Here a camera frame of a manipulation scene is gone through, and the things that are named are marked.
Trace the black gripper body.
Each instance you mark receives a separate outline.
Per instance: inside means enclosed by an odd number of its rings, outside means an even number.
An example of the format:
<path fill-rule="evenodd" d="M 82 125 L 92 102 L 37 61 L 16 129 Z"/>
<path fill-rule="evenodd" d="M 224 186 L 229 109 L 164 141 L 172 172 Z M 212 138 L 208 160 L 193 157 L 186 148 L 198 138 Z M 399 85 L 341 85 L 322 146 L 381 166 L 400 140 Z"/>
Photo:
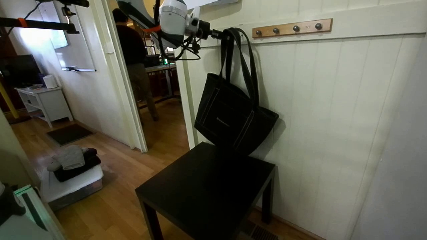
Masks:
<path fill-rule="evenodd" d="M 202 40 L 206 40 L 208 37 L 220 38 L 221 30 L 212 29 L 210 24 L 200 20 L 200 18 L 192 18 L 190 20 L 190 32 Z"/>

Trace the robot base table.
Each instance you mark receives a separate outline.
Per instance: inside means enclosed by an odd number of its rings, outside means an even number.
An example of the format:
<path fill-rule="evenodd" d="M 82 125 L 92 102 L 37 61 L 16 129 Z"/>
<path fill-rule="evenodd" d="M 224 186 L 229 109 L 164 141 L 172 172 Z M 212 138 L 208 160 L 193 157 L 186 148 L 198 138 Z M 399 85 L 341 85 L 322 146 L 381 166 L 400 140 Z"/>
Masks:
<path fill-rule="evenodd" d="M 32 185 L 1 182 L 0 240 L 65 240 L 65 234 Z"/>

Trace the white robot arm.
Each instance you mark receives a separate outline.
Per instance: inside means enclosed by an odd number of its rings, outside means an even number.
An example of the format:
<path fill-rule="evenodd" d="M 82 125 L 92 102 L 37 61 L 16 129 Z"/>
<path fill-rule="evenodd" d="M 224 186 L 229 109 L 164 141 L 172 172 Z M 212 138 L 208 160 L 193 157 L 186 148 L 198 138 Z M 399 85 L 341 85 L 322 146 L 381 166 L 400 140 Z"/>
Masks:
<path fill-rule="evenodd" d="M 221 32 L 212 29 L 208 21 L 198 17 L 200 4 L 192 0 L 162 0 L 157 8 L 157 18 L 150 17 L 146 9 L 137 0 L 117 0 L 118 8 L 136 24 L 154 28 L 158 37 L 162 37 L 174 46 L 184 42 L 184 37 L 220 38 Z"/>

